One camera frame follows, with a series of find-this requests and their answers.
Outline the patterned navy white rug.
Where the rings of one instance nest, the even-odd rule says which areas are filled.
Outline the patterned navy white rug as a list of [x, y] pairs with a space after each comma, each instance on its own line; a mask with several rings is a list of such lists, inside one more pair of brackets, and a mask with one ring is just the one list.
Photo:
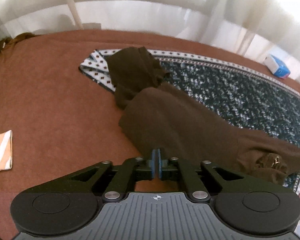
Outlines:
[[[96, 50], [79, 70], [114, 94], [106, 59], [118, 51]], [[166, 71], [166, 82], [232, 126], [263, 131], [300, 148], [300, 95], [294, 90], [237, 64], [174, 51], [148, 52]], [[300, 171], [280, 185], [299, 192]]]

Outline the orange white striped cloth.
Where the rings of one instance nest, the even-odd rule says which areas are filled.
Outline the orange white striped cloth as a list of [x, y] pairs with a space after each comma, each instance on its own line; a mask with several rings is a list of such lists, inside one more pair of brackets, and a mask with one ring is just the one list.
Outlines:
[[0, 171], [6, 171], [12, 168], [12, 137], [12, 130], [0, 134]]

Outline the dark brown garment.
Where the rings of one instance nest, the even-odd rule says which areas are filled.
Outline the dark brown garment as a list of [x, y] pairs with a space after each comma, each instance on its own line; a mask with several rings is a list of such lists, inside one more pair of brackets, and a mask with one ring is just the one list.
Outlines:
[[192, 164], [209, 160], [282, 184], [300, 171], [300, 148], [263, 131], [232, 126], [165, 81], [166, 71], [146, 48], [122, 49], [106, 59], [119, 126], [142, 155], [161, 148]]

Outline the rust brown bed sheet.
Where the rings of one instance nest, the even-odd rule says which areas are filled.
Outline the rust brown bed sheet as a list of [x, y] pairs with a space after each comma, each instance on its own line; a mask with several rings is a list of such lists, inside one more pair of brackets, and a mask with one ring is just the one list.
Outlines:
[[0, 238], [17, 229], [12, 199], [29, 187], [103, 160], [139, 155], [118, 125], [113, 95], [81, 74], [95, 49], [126, 47], [181, 51], [268, 69], [228, 51], [178, 38], [109, 30], [78, 30], [22, 37], [0, 51], [0, 133], [13, 132], [13, 166], [0, 172]]

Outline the blue white tissue pack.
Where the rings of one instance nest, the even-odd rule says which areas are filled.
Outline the blue white tissue pack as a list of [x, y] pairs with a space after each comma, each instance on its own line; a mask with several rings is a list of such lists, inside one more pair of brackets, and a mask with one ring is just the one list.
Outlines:
[[275, 77], [286, 79], [290, 75], [290, 70], [288, 69], [286, 64], [274, 55], [267, 55], [263, 61], [263, 64]]

